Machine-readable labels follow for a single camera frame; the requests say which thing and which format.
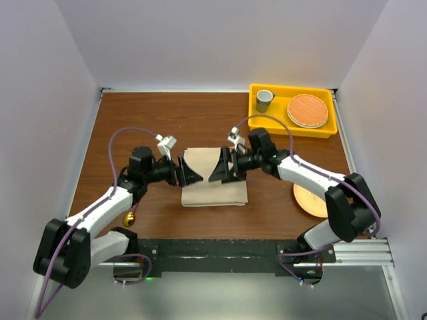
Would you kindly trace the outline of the beige cloth napkin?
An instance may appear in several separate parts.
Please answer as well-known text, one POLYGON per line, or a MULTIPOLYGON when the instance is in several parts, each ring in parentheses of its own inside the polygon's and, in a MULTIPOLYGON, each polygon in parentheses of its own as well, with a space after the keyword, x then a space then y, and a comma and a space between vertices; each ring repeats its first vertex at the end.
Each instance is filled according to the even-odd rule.
POLYGON ((209 182, 220 158, 220 147, 195 147, 184 151, 188 166, 203 177, 203 181, 184 187, 181 192, 183 207, 244 206, 248 202, 246 181, 209 182))

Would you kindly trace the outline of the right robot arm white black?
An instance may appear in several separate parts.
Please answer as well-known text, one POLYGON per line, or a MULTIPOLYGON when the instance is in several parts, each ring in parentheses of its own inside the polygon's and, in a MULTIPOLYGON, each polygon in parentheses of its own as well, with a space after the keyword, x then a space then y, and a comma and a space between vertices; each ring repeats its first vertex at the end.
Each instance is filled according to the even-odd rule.
POLYGON ((248 171, 262 169, 323 200, 327 219, 298 237, 296 254, 301 260, 311 262, 327 246, 338 241, 350 243, 371 226, 380 226, 380 210, 361 175, 333 173, 304 161, 290 150, 277 149, 264 128, 251 130, 248 139, 250 148, 245 148, 238 128, 231 130, 228 140, 234 148, 222 148, 209 181, 240 181, 248 171))

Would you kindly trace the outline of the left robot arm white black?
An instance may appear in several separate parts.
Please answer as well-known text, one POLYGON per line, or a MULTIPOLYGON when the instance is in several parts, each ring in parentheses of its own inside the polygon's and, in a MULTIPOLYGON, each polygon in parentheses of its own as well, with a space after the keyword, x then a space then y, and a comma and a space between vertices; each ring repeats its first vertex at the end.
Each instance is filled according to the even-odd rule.
POLYGON ((33 263, 35 273, 70 289, 79 286, 89 270, 118 256, 122 261, 137 257, 137 235, 122 227, 107 235, 99 233, 118 215, 138 204, 151 183, 166 181, 185 187, 203 177, 187 166, 183 156, 174 163, 167 156, 156 160, 146 146, 136 147, 128 166, 107 192, 88 208, 64 221, 46 224, 33 263))

